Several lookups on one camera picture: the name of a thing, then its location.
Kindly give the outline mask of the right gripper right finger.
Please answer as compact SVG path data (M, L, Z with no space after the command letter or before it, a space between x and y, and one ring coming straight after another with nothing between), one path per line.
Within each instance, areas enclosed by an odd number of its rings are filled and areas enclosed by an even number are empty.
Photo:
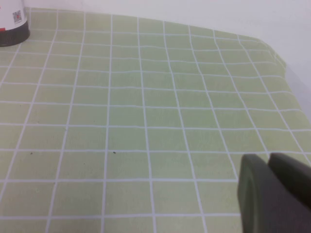
M273 211L311 210L311 169L283 153L268 161L268 207Z

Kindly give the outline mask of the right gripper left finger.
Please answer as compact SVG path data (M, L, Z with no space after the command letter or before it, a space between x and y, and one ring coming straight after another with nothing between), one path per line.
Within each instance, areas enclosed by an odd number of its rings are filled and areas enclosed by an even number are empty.
M244 233L309 233L311 211L271 211L268 207L268 162L255 154L241 159L238 202Z

